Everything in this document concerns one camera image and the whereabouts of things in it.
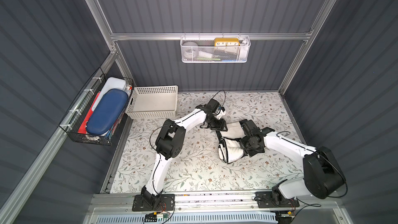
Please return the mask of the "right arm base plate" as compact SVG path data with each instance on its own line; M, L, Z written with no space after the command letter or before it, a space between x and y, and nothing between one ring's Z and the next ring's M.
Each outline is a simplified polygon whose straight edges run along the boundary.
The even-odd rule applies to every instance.
M295 198L286 199L281 194L273 191L258 191L255 193L254 201L259 208L296 208L299 207L299 201Z

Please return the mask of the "black white checkered pillowcase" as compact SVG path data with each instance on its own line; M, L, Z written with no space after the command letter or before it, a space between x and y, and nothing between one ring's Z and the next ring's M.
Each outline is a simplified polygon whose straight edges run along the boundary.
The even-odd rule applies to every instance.
M216 131L216 135L219 141L219 158L230 164L247 156L247 154L240 143L245 136L241 124L239 122L229 123L227 129L227 131Z

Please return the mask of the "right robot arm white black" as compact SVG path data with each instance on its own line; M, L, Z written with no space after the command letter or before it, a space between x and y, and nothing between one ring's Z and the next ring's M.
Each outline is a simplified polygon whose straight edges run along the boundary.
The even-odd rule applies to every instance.
M302 177L284 180L273 187L275 196L292 199L312 195L325 199L340 187L347 186L344 173L330 149L298 143L269 127L260 129L252 120L245 119L239 124L244 133L240 142L247 155L253 156L261 148L268 148L302 167Z

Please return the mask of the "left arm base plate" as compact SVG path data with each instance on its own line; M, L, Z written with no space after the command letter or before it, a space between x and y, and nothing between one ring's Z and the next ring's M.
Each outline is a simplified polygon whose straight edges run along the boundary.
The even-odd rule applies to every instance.
M175 195L174 194L161 194L155 198L146 200L141 195L134 197L132 211L144 212L153 211L160 212L162 210L173 211L175 208Z

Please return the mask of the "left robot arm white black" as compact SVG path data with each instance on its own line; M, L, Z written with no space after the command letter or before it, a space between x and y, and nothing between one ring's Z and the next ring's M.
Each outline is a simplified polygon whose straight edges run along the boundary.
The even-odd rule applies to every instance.
M144 201L152 207L158 206L164 189L164 180L170 164L180 154L185 135L197 125L206 123L206 128L214 131L226 131L227 124L223 119L226 110L215 99L205 105L198 105L188 115L177 119L167 119L155 140L156 158L148 182L141 190Z

